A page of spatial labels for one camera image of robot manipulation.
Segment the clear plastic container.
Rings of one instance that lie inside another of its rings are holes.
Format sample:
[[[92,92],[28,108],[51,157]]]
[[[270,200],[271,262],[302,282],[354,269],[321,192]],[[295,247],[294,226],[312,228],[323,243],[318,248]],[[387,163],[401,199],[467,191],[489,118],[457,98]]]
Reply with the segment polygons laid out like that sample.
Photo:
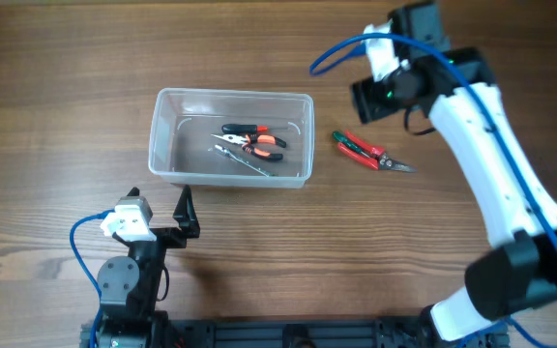
[[[257,134],[224,134],[224,124],[287,127]],[[217,171],[206,150],[229,148],[275,172],[264,177]],[[149,140],[148,167],[170,184],[299,189],[311,176],[314,107],[306,94],[165,88],[157,96]]]

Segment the black red handled screwdriver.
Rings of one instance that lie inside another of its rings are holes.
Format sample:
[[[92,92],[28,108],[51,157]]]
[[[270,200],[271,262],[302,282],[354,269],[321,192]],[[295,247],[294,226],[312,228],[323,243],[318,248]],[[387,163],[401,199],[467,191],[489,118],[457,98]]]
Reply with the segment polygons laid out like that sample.
[[[287,127],[274,127],[256,124],[224,124],[221,126],[221,131],[224,134],[257,134],[268,131],[282,130],[287,130]]]

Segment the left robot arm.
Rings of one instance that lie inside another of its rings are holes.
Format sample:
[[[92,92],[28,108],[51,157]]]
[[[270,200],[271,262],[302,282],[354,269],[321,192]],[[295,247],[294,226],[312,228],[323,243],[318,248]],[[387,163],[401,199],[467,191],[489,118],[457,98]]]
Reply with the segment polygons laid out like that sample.
[[[184,336],[168,314],[156,309],[169,288],[166,252],[185,248],[196,239],[200,226],[193,207],[191,188],[183,187],[173,212],[178,224],[150,227],[153,212],[137,187],[120,198],[111,210],[84,217],[71,228],[70,243],[79,265],[97,290],[99,309],[95,319],[81,327],[79,346],[86,347],[184,347]],[[76,229],[98,220],[108,238],[128,248],[125,256],[115,256],[92,275],[74,241]]]

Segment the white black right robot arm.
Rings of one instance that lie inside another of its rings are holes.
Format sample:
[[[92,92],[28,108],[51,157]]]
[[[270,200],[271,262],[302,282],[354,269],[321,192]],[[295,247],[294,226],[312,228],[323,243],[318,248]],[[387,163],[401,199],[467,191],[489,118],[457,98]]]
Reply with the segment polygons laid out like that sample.
[[[421,110],[451,147],[484,219],[490,251],[430,308],[429,338],[454,342],[557,302],[557,203],[514,136],[481,53],[451,47],[432,2],[390,12],[358,43],[372,70],[351,88],[361,121]]]

